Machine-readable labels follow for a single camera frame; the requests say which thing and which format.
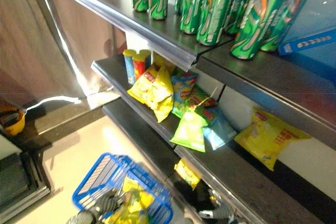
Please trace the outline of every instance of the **snack bag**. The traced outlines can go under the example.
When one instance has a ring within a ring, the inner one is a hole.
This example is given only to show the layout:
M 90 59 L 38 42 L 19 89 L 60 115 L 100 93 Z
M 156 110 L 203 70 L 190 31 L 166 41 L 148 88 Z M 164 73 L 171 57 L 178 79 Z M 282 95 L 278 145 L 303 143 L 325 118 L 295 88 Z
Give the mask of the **snack bag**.
M 254 108 L 252 124 L 242 130 L 235 141 L 273 171 L 279 152 L 291 141 L 310 136 L 276 116 Z
M 183 114 L 170 142 L 199 152 L 205 152 L 202 128 L 207 125 L 207 121 L 197 114 L 194 109 L 188 109 Z
M 193 190 L 201 180 L 199 176 L 197 176 L 184 164 L 182 159 L 180 159 L 180 161 L 175 164 L 174 170 L 191 186 Z
M 153 104 L 150 107 L 158 120 L 162 122 L 173 109 L 173 86 L 165 66 L 157 73 L 153 84 Z
M 166 60 L 165 58 L 163 58 L 161 55 L 159 55 L 157 52 L 153 52 L 153 56 L 154 56 L 154 64 L 157 67 L 162 67 L 165 66 L 168 70 L 168 72 L 170 74 L 173 74 L 174 70 L 175 70 L 175 65 L 172 64 L 170 61 Z
M 183 72 L 180 70 L 172 76 L 174 89 L 174 105 L 172 113 L 181 118 L 182 114 L 178 107 L 187 99 L 197 81 L 198 74 Z
M 231 141 L 237 132 L 226 121 L 219 107 L 207 108 L 207 111 L 213 113 L 215 118 L 209 126 L 203 128 L 203 134 L 210 142 L 212 150 L 216 150 Z
M 154 65 L 150 66 L 127 93 L 150 107 L 159 123 L 173 109 L 173 86 L 170 74 L 164 65 L 159 71 L 156 71 Z
M 149 69 L 147 69 L 145 73 L 139 77 L 133 87 L 127 91 L 127 93 L 139 102 L 150 106 L 153 97 L 153 82 L 155 81 L 157 75 L 158 72 L 155 67 L 153 65 L 150 66 Z

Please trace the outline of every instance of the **white wall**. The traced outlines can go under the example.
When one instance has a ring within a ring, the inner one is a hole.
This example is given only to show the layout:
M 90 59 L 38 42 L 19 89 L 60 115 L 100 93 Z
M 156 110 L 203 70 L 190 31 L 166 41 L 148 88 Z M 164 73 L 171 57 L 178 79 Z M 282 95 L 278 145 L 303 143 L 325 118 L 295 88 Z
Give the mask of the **white wall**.
M 8 141 L 5 137 L 0 135 L 0 160 L 10 156 L 13 153 L 20 153 L 21 150 Z

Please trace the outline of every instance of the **yellow chip bag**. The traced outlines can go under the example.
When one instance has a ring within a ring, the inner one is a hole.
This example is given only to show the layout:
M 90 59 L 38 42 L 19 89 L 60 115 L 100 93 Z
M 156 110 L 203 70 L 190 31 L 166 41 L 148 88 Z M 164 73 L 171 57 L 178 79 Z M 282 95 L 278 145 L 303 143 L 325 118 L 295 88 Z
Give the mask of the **yellow chip bag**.
M 242 130 L 235 141 L 273 171 L 280 151 L 291 141 L 310 138 L 307 133 L 276 116 L 254 108 L 252 124 Z
M 175 164 L 174 170 L 191 186 L 193 190 L 201 180 L 199 176 L 197 176 L 184 164 L 182 159 L 180 159 L 180 161 Z
M 150 107 L 158 120 L 162 122 L 173 109 L 173 86 L 165 65 L 157 71 L 152 65 L 139 77 L 127 93 Z

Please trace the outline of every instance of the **black object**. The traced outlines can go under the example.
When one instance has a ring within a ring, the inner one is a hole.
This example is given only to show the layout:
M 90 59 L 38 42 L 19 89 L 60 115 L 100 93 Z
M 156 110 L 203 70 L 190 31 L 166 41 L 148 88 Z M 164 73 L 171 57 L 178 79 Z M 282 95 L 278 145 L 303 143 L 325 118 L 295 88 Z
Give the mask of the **black object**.
M 111 211 L 117 210 L 123 203 L 123 194 L 120 190 L 112 189 L 102 195 L 93 207 L 80 211 L 71 217 L 67 224 L 98 224 L 102 223 L 100 217 Z

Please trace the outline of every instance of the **green chip bag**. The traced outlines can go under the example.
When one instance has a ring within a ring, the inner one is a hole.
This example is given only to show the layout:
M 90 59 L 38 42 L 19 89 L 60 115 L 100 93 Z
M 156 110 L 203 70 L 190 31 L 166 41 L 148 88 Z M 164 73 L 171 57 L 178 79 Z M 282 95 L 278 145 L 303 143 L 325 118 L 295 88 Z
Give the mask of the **green chip bag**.
M 202 128 L 208 126 L 207 121 L 194 110 L 187 110 L 177 127 L 170 142 L 188 147 L 199 152 L 205 152 Z

